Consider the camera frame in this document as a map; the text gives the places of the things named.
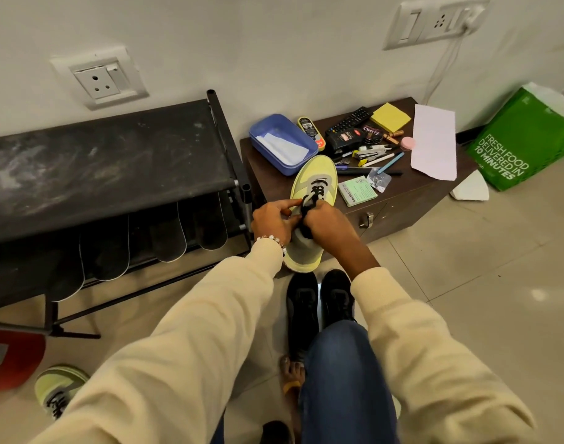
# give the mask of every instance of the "power cord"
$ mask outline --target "power cord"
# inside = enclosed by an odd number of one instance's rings
[[[444,81],[444,78],[448,74],[448,71],[456,62],[456,59],[459,57],[459,51],[461,51],[463,39],[475,31],[475,29],[477,28],[476,21],[484,13],[484,11],[484,6],[475,6],[470,10],[469,14],[463,22],[463,33],[449,44],[441,59],[438,61],[438,64],[434,69],[434,73],[430,77],[430,81],[428,81],[426,93],[424,94],[423,98],[423,103],[425,105],[428,104],[430,98],[440,87],[442,81]]]

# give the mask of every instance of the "pink lid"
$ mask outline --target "pink lid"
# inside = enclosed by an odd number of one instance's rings
[[[411,151],[412,149],[415,148],[416,146],[416,141],[413,140],[413,138],[411,137],[403,137],[401,139],[401,149],[403,149],[404,151]]]

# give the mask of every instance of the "floor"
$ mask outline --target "floor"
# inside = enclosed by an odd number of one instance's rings
[[[142,288],[197,268],[243,243],[198,252],[168,265],[124,276],[60,304],[61,313]],[[533,411],[544,442],[564,443],[564,159],[488,202],[449,196],[411,228],[370,245],[413,298],[429,302],[452,334],[485,361]],[[321,264],[317,275],[336,268]],[[168,308],[202,275],[170,285],[70,323],[68,330],[99,330],[99,341],[48,340],[41,369],[60,362],[88,372],[126,343],[150,334]],[[225,417],[227,444],[259,442],[261,425],[288,420],[277,379],[284,353],[288,278],[276,281]],[[42,300],[0,310],[0,320],[38,324]],[[357,311],[362,322],[362,315]],[[32,395],[32,377],[0,394],[0,442],[22,443],[50,424]]]

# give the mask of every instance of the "metal handle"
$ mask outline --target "metal handle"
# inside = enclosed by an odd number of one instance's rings
[[[362,229],[370,229],[373,226],[374,215],[372,213],[366,212],[366,216],[362,219],[360,227]]]

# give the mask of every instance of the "wall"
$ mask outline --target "wall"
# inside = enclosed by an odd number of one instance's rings
[[[322,118],[421,100],[448,41],[382,51],[402,0],[0,0],[0,135],[204,97],[234,137],[280,112]],[[125,44],[149,98],[91,112],[50,56]],[[564,87],[564,0],[496,0],[432,98],[481,124],[520,84]]]

